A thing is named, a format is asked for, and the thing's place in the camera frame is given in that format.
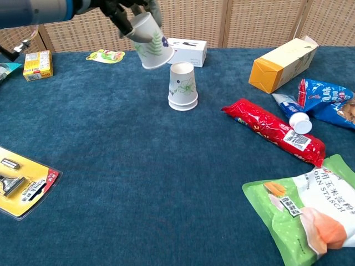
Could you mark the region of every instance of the green bag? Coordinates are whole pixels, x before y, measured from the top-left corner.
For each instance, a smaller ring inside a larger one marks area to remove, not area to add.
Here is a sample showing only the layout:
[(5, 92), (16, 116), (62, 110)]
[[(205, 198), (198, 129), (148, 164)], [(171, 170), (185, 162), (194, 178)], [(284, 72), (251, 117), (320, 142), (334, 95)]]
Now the green bag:
[(355, 173), (340, 155), (304, 175), (242, 189), (286, 266), (309, 266), (328, 249), (355, 247)]

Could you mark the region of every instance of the woven room divider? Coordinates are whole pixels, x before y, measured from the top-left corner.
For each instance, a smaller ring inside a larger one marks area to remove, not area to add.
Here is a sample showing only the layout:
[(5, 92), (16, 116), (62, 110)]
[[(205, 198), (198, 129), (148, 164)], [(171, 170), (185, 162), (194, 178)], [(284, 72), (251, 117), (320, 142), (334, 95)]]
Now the woven room divider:
[(303, 0), (229, 0), (225, 47), (276, 47), (289, 40)]
[[(29, 38), (33, 30), (33, 27), (2, 29), (0, 30), (0, 45), (7, 50), (12, 50), (14, 47), (21, 44), (23, 40)], [(45, 45), (40, 36), (36, 36), (31, 41), (31, 46), (26, 49), (26, 53), (43, 51), (45, 49)]]
[[(227, 0), (160, 0), (162, 30), (167, 37), (201, 39), (210, 47), (222, 45)], [(131, 41), (119, 39), (116, 26), (99, 9), (76, 16), (70, 22), (44, 25), (44, 40), (55, 52), (98, 49), (132, 50)]]
[(354, 0), (309, 0), (297, 37), (309, 35), (319, 45), (355, 45)]
[[(309, 35), (320, 45), (355, 45), (354, 0), (159, 0), (167, 37), (206, 40), (213, 47), (276, 47)], [(31, 27), (0, 30), (8, 49), (31, 34)], [(39, 27), (26, 52), (133, 50), (99, 9), (69, 22)]]

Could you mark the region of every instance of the razor package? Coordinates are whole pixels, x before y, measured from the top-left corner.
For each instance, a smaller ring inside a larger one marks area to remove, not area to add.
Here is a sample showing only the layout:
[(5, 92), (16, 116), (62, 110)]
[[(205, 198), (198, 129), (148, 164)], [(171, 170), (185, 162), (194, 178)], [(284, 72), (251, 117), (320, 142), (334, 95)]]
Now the razor package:
[(0, 211), (23, 219), (53, 187), (61, 172), (0, 147)]

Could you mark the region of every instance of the red wrapper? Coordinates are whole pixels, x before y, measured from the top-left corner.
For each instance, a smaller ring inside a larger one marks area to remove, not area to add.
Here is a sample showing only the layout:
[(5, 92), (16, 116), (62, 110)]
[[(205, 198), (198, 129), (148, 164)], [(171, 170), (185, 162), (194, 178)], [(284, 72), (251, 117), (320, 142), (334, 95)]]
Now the red wrapper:
[(297, 158), (317, 167), (322, 166), (326, 157), (326, 146), (321, 140), (310, 134), (295, 133), (292, 127), (280, 118), (246, 99), (240, 99), (222, 110)]

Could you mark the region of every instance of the paper cup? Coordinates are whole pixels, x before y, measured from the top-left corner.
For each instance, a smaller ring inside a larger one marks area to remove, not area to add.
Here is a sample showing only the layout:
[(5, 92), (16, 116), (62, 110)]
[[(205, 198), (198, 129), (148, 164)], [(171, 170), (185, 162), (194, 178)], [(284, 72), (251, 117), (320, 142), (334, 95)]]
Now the paper cup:
[(188, 111), (196, 107), (197, 98), (194, 66), (188, 62), (179, 62), (170, 67), (168, 101), (171, 108)]
[(150, 12), (135, 16), (131, 20), (137, 33), (150, 34), (153, 40), (150, 43), (134, 43), (134, 47), (145, 69), (155, 69), (166, 64), (173, 56), (174, 49), (169, 46), (158, 24)]

